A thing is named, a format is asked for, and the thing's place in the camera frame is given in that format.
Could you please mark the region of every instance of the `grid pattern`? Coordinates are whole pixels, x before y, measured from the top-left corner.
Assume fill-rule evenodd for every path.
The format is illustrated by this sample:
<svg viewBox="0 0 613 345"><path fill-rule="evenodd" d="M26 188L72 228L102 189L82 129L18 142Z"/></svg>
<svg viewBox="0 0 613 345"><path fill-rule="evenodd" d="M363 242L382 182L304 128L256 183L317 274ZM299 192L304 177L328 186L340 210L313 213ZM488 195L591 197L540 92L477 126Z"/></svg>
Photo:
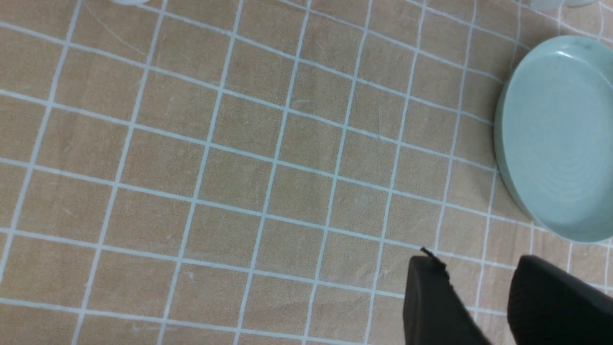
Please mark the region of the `grid pattern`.
<svg viewBox="0 0 613 345"><path fill-rule="evenodd" d="M613 294L611 243L530 222L491 142L519 60L611 46L612 6L9 2L3 343L395 344L420 246L494 343L522 254Z"/></svg>

